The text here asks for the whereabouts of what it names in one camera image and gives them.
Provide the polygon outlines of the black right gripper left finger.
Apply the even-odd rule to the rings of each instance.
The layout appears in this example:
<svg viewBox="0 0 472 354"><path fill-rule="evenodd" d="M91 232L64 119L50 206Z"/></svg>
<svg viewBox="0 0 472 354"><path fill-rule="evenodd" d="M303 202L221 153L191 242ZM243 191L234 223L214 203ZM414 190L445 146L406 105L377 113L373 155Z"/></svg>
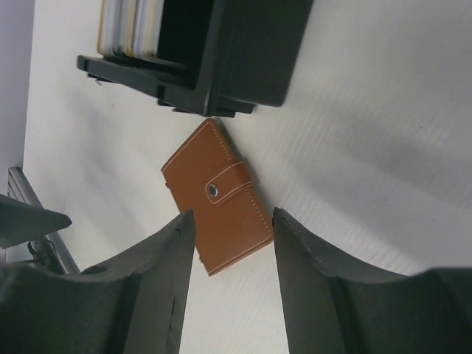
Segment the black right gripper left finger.
<svg viewBox="0 0 472 354"><path fill-rule="evenodd" d="M191 211L78 274L1 267L3 353L177 353L195 247Z"/></svg>

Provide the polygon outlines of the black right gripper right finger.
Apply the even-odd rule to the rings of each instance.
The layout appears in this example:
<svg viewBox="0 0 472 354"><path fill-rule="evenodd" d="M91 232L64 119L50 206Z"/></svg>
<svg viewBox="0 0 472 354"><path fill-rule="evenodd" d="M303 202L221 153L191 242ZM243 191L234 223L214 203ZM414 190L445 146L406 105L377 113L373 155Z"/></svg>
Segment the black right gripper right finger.
<svg viewBox="0 0 472 354"><path fill-rule="evenodd" d="M406 276L366 263L273 213L291 353L469 353L471 270Z"/></svg>

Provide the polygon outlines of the brown leather card holder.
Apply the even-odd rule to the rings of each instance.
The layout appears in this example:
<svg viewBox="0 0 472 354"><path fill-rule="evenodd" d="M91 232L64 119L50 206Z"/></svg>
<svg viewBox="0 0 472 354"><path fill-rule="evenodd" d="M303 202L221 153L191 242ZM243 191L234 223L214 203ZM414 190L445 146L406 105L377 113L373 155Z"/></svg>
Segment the brown leather card holder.
<svg viewBox="0 0 472 354"><path fill-rule="evenodd" d="M193 212L195 245L208 275L268 245L272 221L249 166L219 124L205 119L162 167L180 211Z"/></svg>

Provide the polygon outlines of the black plastic card box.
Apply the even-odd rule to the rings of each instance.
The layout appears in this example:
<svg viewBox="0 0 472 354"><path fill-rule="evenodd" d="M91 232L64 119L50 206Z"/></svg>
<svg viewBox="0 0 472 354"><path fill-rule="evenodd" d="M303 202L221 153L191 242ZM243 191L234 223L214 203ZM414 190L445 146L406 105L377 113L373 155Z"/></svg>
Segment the black plastic card box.
<svg viewBox="0 0 472 354"><path fill-rule="evenodd" d="M311 1L163 2L158 62L97 53L78 69L203 117L284 103Z"/></svg>

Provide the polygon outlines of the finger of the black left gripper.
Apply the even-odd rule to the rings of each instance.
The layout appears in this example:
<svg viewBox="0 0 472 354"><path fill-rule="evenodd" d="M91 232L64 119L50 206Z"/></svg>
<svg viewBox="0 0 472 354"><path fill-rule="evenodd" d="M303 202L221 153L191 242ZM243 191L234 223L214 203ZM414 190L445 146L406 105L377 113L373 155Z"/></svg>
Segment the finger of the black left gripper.
<svg viewBox="0 0 472 354"><path fill-rule="evenodd" d="M2 249L37 240L71 224L67 215L1 195Z"/></svg>

